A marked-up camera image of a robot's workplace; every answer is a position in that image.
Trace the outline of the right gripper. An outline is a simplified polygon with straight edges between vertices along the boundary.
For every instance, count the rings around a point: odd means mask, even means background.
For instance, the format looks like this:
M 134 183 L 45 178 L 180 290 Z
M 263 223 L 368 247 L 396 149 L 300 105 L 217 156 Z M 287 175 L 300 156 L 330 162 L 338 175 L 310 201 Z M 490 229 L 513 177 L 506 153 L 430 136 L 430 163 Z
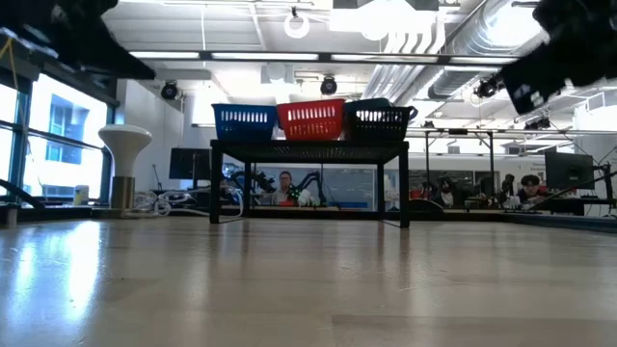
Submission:
M 584 40 L 555 40 L 504 66 L 499 76 L 517 113 L 536 110 L 567 81 L 574 87 L 585 85 L 585 57 Z

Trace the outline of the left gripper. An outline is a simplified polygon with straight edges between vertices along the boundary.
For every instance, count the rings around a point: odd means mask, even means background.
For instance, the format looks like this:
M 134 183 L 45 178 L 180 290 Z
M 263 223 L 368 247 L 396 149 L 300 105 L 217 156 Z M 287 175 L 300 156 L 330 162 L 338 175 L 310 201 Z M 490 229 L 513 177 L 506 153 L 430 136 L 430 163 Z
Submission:
M 155 71 L 130 54 L 107 30 L 102 12 L 29 12 L 28 48 L 81 70 L 153 80 Z

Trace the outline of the blue plastic basket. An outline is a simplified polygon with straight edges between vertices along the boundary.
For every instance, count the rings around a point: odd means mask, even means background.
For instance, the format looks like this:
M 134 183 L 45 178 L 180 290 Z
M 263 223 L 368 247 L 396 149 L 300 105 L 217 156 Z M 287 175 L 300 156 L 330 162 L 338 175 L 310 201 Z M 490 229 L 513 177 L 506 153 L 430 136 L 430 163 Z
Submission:
M 267 142 L 278 125 L 276 106 L 212 104 L 217 139 L 237 142 Z

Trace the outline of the black plastic basket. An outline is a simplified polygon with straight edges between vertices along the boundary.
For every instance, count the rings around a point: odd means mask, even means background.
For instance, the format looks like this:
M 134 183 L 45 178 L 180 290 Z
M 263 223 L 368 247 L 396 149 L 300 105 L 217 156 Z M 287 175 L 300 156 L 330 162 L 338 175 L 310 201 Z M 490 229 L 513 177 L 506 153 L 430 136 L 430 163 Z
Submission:
M 401 142 L 411 120 L 418 114 L 414 106 L 345 107 L 344 141 Z

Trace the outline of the red plastic basket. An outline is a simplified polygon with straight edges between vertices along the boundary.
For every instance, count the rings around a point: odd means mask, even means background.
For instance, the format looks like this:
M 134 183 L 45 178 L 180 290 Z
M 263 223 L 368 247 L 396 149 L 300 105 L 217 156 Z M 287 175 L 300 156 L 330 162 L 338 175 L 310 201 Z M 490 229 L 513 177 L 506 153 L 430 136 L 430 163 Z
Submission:
M 344 99 L 279 104 L 279 125 L 289 141 L 337 140 L 342 132 Z

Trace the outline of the white brass desk lamp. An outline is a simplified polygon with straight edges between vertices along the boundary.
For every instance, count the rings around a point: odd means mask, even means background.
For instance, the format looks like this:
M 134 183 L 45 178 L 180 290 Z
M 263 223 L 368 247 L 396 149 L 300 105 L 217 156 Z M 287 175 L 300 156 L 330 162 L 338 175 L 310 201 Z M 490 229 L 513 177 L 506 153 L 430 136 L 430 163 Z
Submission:
M 98 131 L 98 136 L 112 155 L 110 207 L 132 209 L 135 191 L 134 166 L 138 155 L 152 140 L 144 128 L 127 124 L 108 124 Z

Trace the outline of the black computer monitor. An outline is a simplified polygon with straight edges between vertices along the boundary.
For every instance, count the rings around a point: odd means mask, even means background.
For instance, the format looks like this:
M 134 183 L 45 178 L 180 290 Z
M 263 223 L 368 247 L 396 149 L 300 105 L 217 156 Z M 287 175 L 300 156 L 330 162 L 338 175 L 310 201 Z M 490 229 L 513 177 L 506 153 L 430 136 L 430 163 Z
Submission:
M 595 189 L 594 161 L 590 155 L 546 152 L 545 165 L 549 189 Z
M 211 150 L 207 148 L 173 147 L 169 179 L 209 180 Z

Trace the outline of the person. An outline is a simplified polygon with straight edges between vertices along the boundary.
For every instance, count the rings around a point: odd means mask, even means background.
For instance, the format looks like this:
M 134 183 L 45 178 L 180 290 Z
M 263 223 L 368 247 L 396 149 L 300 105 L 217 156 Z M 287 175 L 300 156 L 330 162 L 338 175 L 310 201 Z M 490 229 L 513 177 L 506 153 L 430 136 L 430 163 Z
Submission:
M 438 189 L 434 202 L 443 208 L 460 207 L 464 204 L 463 193 L 447 176 L 438 179 Z
M 291 195 L 292 175 L 282 171 L 279 175 L 279 189 L 273 195 L 273 204 L 276 206 L 298 206 L 298 201 Z
M 501 183 L 500 191 L 497 195 L 497 200 L 500 204 L 504 204 L 510 197 L 514 195 L 515 177 L 508 173 Z
M 547 193 L 540 190 L 540 178 L 537 175 L 523 176 L 521 185 L 522 187 L 517 193 L 521 204 L 538 203 L 547 197 Z

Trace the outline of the black perforated metal shelf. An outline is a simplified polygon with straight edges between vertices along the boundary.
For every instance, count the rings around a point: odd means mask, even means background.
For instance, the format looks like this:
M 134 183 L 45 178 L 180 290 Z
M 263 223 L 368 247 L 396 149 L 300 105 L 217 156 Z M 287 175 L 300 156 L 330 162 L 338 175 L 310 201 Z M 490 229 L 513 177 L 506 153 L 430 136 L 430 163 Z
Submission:
M 223 157 L 225 155 L 244 164 L 250 170 L 253 164 L 340 164 L 374 165 L 378 171 L 377 210 L 375 212 L 331 212 L 323 211 L 323 218 L 351 220 L 383 220 L 386 218 L 384 169 L 393 159 L 398 160 L 399 183 L 399 225 L 410 226 L 409 213 L 409 144 L 405 141 L 287 141 L 237 142 L 213 140 L 211 145 L 211 193 L 209 222 L 220 222 L 220 183 L 222 180 Z

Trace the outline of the black background rig frame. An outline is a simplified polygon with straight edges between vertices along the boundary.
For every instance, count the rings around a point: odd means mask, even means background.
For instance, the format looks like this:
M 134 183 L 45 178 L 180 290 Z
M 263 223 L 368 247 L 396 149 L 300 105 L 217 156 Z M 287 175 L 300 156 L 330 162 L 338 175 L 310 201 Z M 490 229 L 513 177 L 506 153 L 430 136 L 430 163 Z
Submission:
M 493 172 L 500 161 L 516 157 L 507 153 L 507 147 L 522 144 L 526 137 L 512 129 L 410 127 L 404 140 L 409 143 L 410 156 L 423 157 L 427 171 Z

